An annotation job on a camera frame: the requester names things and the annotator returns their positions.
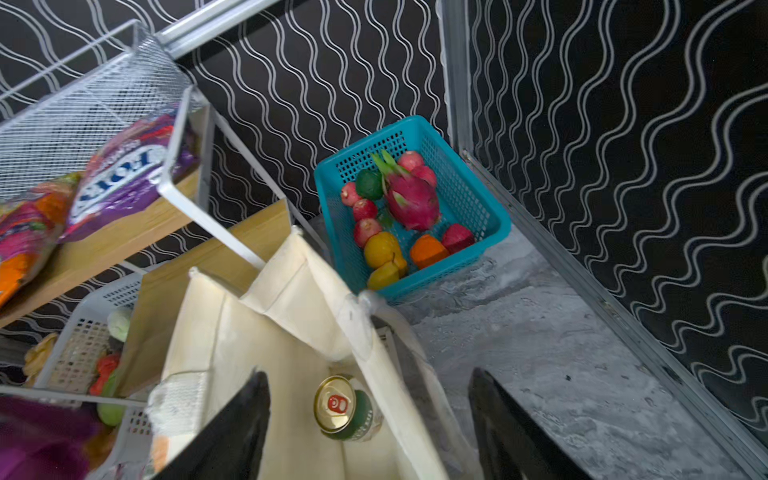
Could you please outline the orange yellow Fox's candy bag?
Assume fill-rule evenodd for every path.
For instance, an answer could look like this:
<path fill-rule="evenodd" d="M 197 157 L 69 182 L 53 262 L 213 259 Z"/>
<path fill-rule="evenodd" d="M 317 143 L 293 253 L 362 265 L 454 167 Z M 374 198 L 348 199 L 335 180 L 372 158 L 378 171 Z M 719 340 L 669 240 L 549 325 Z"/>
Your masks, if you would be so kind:
<path fill-rule="evenodd" d="M 79 172 L 42 182 L 1 204 L 1 303 L 6 304 L 47 263 L 65 230 Z"/>

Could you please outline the cream canvas tote bag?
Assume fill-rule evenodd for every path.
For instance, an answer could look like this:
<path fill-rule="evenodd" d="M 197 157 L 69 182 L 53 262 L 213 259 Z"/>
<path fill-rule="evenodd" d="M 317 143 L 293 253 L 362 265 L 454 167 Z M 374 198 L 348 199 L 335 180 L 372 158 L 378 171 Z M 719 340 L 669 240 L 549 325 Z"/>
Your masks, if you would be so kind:
<path fill-rule="evenodd" d="M 270 419 L 256 479 L 477 479 L 435 369 L 409 322 L 377 293 L 354 294 L 293 231 L 248 287 L 192 268 L 147 412 L 154 475 L 182 452 L 255 370 Z M 365 442 L 324 436 L 320 383 L 348 374 L 383 420 Z"/>

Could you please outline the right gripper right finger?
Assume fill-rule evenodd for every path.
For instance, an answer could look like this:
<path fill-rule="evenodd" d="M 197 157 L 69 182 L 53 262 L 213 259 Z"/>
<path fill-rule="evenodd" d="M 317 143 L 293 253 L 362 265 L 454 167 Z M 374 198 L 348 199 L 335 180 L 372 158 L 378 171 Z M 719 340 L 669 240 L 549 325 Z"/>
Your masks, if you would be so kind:
<path fill-rule="evenodd" d="M 468 398 L 486 479 L 590 477 L 488 371 L 473 370 Z"/>

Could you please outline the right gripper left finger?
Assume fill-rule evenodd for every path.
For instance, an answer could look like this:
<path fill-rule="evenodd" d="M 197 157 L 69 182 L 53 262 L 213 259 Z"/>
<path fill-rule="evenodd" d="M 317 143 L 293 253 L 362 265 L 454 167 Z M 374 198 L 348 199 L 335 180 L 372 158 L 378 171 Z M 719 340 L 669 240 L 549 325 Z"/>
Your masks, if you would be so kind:
<path fill-rule="evenodd" d="M 256 479 L 270 419 L 268 376 L 253 371 L 225 407 L 157 479 Z"/>

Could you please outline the green drink can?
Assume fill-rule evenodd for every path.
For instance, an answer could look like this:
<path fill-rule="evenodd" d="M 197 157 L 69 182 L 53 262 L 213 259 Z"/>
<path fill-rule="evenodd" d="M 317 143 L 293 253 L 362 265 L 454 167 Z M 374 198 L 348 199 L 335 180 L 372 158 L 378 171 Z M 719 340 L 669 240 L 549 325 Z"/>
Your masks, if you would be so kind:
<path fill-rule="evenodd" d="M 331 375 L 316 390 L 313 415 L 321 433 L 342 442 L 365 442 L 381 428 L 383 415 L 363 383 L 348 374 Z"/>

